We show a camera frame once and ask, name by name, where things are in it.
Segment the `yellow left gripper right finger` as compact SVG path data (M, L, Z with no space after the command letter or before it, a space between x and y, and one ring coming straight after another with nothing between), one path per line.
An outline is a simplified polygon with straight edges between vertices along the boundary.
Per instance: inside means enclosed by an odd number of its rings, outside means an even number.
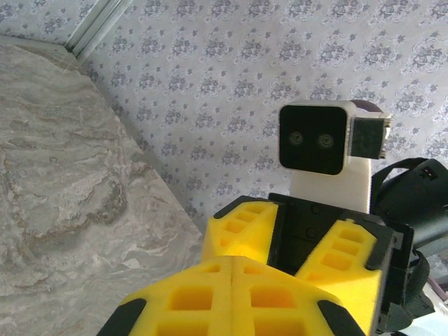
M364 336L336 296L246 257L232 257L232 336Z

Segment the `aluminium frame post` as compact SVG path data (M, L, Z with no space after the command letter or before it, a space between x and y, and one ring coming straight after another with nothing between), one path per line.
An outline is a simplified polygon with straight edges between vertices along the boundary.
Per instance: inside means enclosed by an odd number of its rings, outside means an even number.
M125 2L126 0L96 0L90 12L64 44L66 50L75 57L80 57Z

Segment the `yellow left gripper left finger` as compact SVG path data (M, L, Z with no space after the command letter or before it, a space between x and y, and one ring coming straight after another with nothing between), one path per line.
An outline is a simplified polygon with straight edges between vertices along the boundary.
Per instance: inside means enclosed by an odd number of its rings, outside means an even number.
M231 336L232 259L217 257L139 289L101 336Z

